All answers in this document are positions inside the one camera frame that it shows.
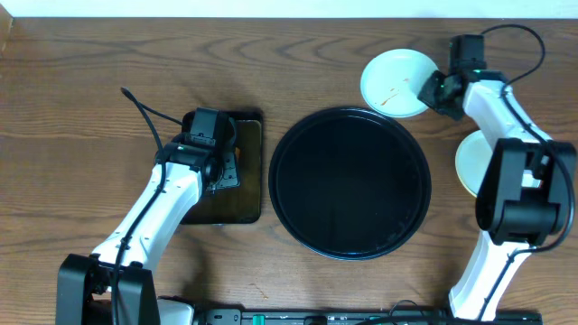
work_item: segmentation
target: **wooden table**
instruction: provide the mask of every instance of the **wooden table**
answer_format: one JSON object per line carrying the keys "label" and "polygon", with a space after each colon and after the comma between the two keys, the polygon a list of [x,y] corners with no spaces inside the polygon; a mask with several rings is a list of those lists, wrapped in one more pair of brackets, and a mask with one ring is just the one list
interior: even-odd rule
{"label": "wooden table", "polygon": [[[119,92],[180,117],[198,106],[260,107],[265,115],[263,213],[257,223],[180,227],[155,275],[159,295],[246,308],[387,309],[400,299],[441,305],[476,244],[474,198],[454,154],[476,130],[427,111],[398,120],[417,139],[433,195],[417,233],[393,254],[334,261],[280,224],[266,175],[297,121],[326,107],[365,106],[359,77],[383,51],[410,48],[447,70],[448,40],[490,20],[16,19],[0,60],[0,316],[52,323],[56,275],[117,226],[151,171],[154,141]],[[578,26],[527,21],[545,39],[541,70],[516,85],[519,102],[553,138],[578,145]],[[513,77],[538,58],[521,31],[489,35],[489,66]],[[175,125],[155,119],[167,140]],[[578,239],[532,256],[500,308],[578,321]]]}

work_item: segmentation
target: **green switch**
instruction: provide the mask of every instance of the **green switch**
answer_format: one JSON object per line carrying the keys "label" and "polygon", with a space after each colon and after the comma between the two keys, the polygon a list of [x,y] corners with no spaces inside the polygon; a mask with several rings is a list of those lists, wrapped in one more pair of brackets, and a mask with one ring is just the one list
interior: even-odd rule
{"label": "green switch", "polygon": [[253,315],[253,325],[265,325],[265,315]]}
{"label": "green switch", "polygon": [[370,320],[376,320],[378,318],[381,318],[381,316],[371,316],[369,317]]}

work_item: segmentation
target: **black plate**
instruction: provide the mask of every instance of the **black plate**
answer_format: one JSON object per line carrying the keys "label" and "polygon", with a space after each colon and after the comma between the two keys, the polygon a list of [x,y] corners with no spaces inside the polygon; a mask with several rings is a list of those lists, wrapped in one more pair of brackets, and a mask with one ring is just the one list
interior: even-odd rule
{"label": "black plate", "polygon": [[364,108],[324,110],[281,139],[269,169],[277,216],[302,244],[359,260],[394,251],[424,220],[430,172],[415,139]]}

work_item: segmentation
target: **white plate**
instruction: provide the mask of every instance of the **white plate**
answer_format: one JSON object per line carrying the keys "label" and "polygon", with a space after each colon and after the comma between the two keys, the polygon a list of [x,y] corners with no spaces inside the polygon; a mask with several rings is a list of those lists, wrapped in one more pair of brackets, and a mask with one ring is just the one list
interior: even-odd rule
{"label": "white plate", "polygon": [[417,99],[427,79],[437,70],[435,63],[418,51],[399,49],[379,54],[363,70],[361,95],[379,113],[410,117],[427,106]]}
{"label": "white plate", "polygon": [[474,197],[478,196],[491,155],[491,147],[480,130],[466,136],[455,154],[455,170],[458,172],[458,178]]}

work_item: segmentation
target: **black cable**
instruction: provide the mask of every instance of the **black cable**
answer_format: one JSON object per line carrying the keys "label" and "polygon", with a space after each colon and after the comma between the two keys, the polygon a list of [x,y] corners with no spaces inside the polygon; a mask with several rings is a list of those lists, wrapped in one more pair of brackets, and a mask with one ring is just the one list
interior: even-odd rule
{"label": "black cable", "polygon": [[147,105],[145,105],[145,104],[143,104],[143,103],[141,103],[141,102],[138,102],[138,104],[140,104],[141,107],[144,108],[144,110],[147,110],[147,111],[155,114],[156,116],[162,117],[162,118],[164,118],[164,119],[168,119],[169,121],[174,122],[174,123],[176,123],[176,124],[178,124],[178,125],[182,125],[182,122],[179,121],[178,119],[174,118],[174,117],[170,117],[170,116],[168,116],[168,115],[166,115],[166,114],[163,114],[163,113],[161,113],[161,112],[155,111],[154,109],[148,107]]}
{"label": "black cable", "polygon": [[442,317],[442,316],[387,316],[380,317],[373,320],[364,320],[355,325],[377,325],[377,324],[388,324],[396,322],[426,322],[432,324],[461,324],[461,325],[500,325],[500,324],[512,324],[520,323],[523,324],[527,320],[504,320],[504,321],[480,321],[480,320],[463,320],[459,318],[452,317]]}
{"label": "black cable", "polygon": [[560,168],[560,171],[562,172],[562,175],[564,176],[564,182],[566,183],[566,189],[567,189],[567,194],[568,194],[568,217],[567,217],[566,223],[564,225],[564,230],[562,231],[560,236],[551,244],[546,245],[546,246],[542,246],[542,247],[533,247],[533,248],[529,248],[529,249],[518,250],[518,251],[515,251],[514,253],[512,253],[511,255],[508,256],[508,261],[506,262],[506,265],[504,265],[504,268],[500,272],[498,279],[496,280],[496,282],[492,286],[491,290],[489,291],[488,297],[484,300],[484,304],[482,305],[482,308],[480,310],[478,320],[481,320],[481,318],[484,315],[484,312],[486,312],[486,309],[488,308],[489,301],[491,300],[494,293],[498,289],[499,284],[501,283],[504,276],[506,275],[506,272],[508,271],[509,267],[514,263],[514,258],[516,258],[517,255],[525,254],[525,253],[548,252],[548,251],[551,251],[551,250],[555,249],[556,247],[560,246],[560,244],[562,244],[564,242],[564,240],[568,237],[568,235],[570,234],[570,231],[572,230],[572,225],[573,225],[573,220],[574,220],[574,209],[575,209],[574,188],[572,185],[572,178],[570,177],[570,173],[566,169],[566,166],[564,165],[564,163],[562,162],[560,157],[556,154],[556,152],[554,151],[554,149],[552,148],[550,143],[548,143],[542,136],[540,136],[536,131],[534,131],[532,129],[532,125],[526,123],[524,121],[524,119],[522,118],[522,116],[520,116],[519,113],[516,111],[516,109],[514,107],[512,107],[512,105],[510,104],[510,102],[508,100],[509,93],[506,90],[506,88],[508,86],[510,86],[511,84],[513,84],[514,82],[528,76],[529,74],[531,74],[532,72],[534,72],[538,68],[540,68],[540,66],[542,65],[542,62],[544,62],[544,58],[545,58],[544,41],[542,41],[542,38],[540,37],[540,35],[538,35],[537,32],[535,32],[531,28],[526,27],[524,25],[516,24],[516,23],[497,25],[497,26],[491,27],[491,28],[483,31],[481,34],[483,35],[485,33],[495,31],[497,29],[502,29],[502,28],[518,28],[518,29],[524,30],[526,32],[529,32],[536,38],[536,40],[540,44],[541,56],[540,56],[540,60],[538,61],[537,65],[535,65],[535,67],[532,68],[531,70],[529,70],[528,72],[523,73],[523,74],[513,78],[511,81],[505,83],[504,86],[502,87],[501,91],[500,91],[500,96],[501,96],[502,100],[504,101],[504,104],[508,108],[509,112],[516,118],[516,120],[522,125],[522,127],[524,127],[524,130],[526,132],[528,132],[529,134],[534,136],[535,139],[541,145],[544,146],[544,148],[547,150],[547,152],[554,159],[554,163],[557,164],[558,167]]}
{"label": "black cable", "polygon": [[[412,300],[402,299],[402,300],[400,300],[399,302],[396,302],[396,304],[395,304],[393,307],[391,307],[391,309],[389,310],[389,317],[392,317],[392,316],[394,315],[394,311],[396,310],[397,306],[399,306],[401,303],[404,303],[404,302],[409,302],[409,303],[412,303],[415,307],[419,307],[419,306],[417,305],[417,303],[415,303],[415,302],[412,301]],[[425,317],[423,311],[419,311],[419,313],[421,313],[422,316]]]}
{"label": "black cable", "polygon": [[[159,137],[158,133],[156,132],[156,129],[154,128],[153,122],[146,114],[145,108],[140,102],[138,102],[138,100],[136,100],[135,96],[131,94],[131,92],[127,88],[122,87],[120,91],[123,93],[123,95],[125,95],[128,99],[130,99],[133,103],[135,103],[136,108],[138,108],[138,110],[143,115],[144,120],[148,124],[148,127],[151,129],[154,141],[156,142],[156,146],[158,147],[159,155],[163,157],[163,143],[161,142],[161,138]],[[135,232],[138,223],[141,221],[141,219],[143,219],[143,217],[146,214],[146,211],[148,211],[151,208],[156,198],[158,198],[158,196],[163,191],[165,179],[166,179],[166,162],[161,162],[161,181],[159,182],[156,191],[154,192],[151,199],[149,199],[148,202],[146,202],[146,205],[144,205],[144,208],[141,210],[138,216],[136,216],[135,221],[133,221],[133,223],[130,225],[130,228],[126,231],[125,236],[120,240],[120,247],[118,248],[117,260],[115,261],[115,268],[113,271],[112,284],[110,285],[112,288],[111,292],[112,323],[114,325],[120,324],[120,321],[118,319],[118,276],[120,271],[120,265],[122,263],[122,259],[126,251],[126,247],[128,246],[131,236]]]}

